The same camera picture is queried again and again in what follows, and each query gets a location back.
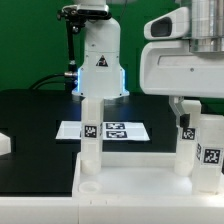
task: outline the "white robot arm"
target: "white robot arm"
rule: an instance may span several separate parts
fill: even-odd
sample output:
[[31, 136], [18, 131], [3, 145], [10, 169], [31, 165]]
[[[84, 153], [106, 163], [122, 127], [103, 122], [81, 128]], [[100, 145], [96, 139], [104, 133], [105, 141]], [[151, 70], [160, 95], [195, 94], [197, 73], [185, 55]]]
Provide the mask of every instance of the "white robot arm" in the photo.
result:
[[82, 0], [77, 5], [63, 7], [70, 38], [70, 64], [74, 59], [72, 33], [85, 27], [84, 63], [76, 69], [77, 86], [72, 91], [74, 99], [98, 97], [105, 100], [123, 99], [125, 72], [120, 66], [120, 26], [111, 18], [106, 0]]
[[[145, 25], [145, 37], [155, 41], [143, 49], [140, 85], [146, 94], [170, 96], [178, 127], [175, 172], [193, 173], [193, 193], [216, 193], [223, 164], [223, 117], [201, 116], [200, 102], [183, 96], [224, 98], [223, 1], [176, 2], [179, 9]], [[185, 113], [190, 116], [181, 125]], [[222, 155], [216, 166], [206, 154], [210, 148]]]

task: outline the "black tabletop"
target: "black tabletop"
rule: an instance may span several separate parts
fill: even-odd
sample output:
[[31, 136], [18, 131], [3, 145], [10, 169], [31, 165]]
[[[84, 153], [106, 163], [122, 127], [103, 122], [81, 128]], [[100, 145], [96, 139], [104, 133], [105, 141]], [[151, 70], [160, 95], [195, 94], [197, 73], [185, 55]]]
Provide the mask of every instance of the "black tabletop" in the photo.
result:
[[[71, 196], [80, 141], [56, 141], [61, 121], [80, 121], [81, 103], [64, 91], [0, 92], [0, 132], [12, 153], [0, 156], [0, 196]], [[133, 94], [106, 106], [104, 121], [143, 122], [149, 142], [108, 142], [104, 151], [175, 152], [175, 116], [168, 97]]]

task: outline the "black cable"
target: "black cable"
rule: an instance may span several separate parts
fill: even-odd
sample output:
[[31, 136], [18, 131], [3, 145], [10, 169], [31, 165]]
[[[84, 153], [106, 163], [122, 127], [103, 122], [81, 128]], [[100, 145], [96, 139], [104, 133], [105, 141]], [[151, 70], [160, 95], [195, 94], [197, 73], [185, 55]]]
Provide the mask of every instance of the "black cable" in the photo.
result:
[[69, 20], [66, 21], [66, 29], [67, 29], [69, 61], [75, 61], [74, 41], [73, 41], [73, 33], [72, 33], [73, 26], [71, 26], [71, 22]]
[[39, 79], [38, 81], [36, 81], [34, 84], [32, 84], [30, 87], [29, 87], [29, 90], [32, 90], [32, 89], [35, 89], [35, 87], [39, 84], [41, 84], [42, 82], [48, 80], [48, 79], [52, 79], [52, 78], [56, 78], [56, 77], [64, 77], [64, 73], [59, 73], [59, 74], [53, 74], [53, 75], [48, 75], [42, 79]]
[[121, 15], [120, 15], [120, 21], [119, 21], [119, 23], [121, 23], [121, 20], [123, 19], [124, 13], [125, 13], [125, 11], [127, 9], [127, 4], [128, 4], [128, 0], [125, 0], [124, 7], [123, 7], [123, 10], [122, 10]]
[[64, 82], [62, 82], [62, 81], [49, 81], [49, 82], [44, 82], [44, 83], [39, 84], [37, 87], [35, 87], [35, 90], [36, 89], [39, 89], [41, 86], [48, 85], [48, 84], [55, 84], [55, 83], [64, 83]]

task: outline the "green wall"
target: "green wall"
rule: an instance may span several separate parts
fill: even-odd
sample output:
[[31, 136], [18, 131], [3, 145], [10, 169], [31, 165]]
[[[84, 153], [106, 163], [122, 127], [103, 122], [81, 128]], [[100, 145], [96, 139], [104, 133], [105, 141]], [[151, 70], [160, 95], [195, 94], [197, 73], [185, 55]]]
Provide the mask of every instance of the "green wall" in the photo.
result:
[[[28, 88], [49, 74], [67, 70], [65, 22], [56, 12], [71, 0], [1, 0], [0, 2], [0, 90]], [[120, 20], [123, 5], [110, 10]], [[175, 9], [173, 0], [137, 0], [128, 4], [121, 22], [120, 63], [127, 72], [127, 89], [139, 92], [140, 55], [147, 41], [146, 22]], [[82, 33], [75, 39], [78, 65], [83, 58]], [[60, 89], [59, 84], [48, 88]]]

